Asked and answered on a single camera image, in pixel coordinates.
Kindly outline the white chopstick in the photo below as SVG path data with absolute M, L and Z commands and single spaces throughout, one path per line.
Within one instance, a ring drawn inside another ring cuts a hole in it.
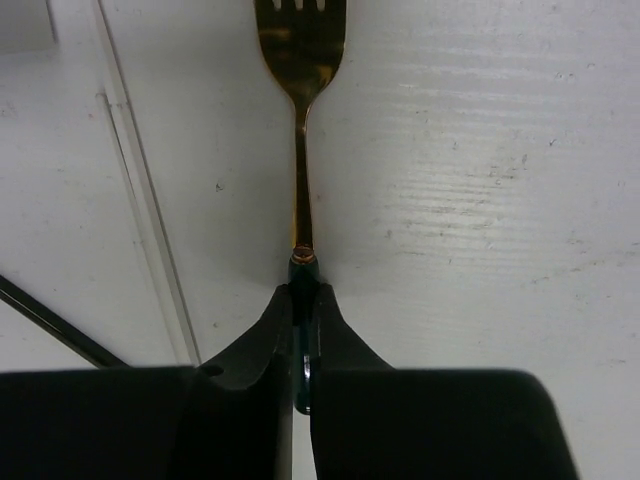
M 169 245 L 134 109 L 101 1 L 91 1 L 102 64 L 102 91 L 116 157 L 137 231 L 136 251 L 161 314 L 176 361 L 198 365 L 201 354 Z

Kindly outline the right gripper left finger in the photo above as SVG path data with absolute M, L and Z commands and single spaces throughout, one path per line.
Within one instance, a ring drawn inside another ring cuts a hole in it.
M 5 479 L 288 479 L 292 301 L 199 367 L 6 373 Z

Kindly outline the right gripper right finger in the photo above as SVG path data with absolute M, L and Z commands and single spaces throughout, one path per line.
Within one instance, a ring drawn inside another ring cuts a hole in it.
M 311 440 L 320 479 L 576 479 L 555 405 L 513 369 L 398 369 L 313 307 Z

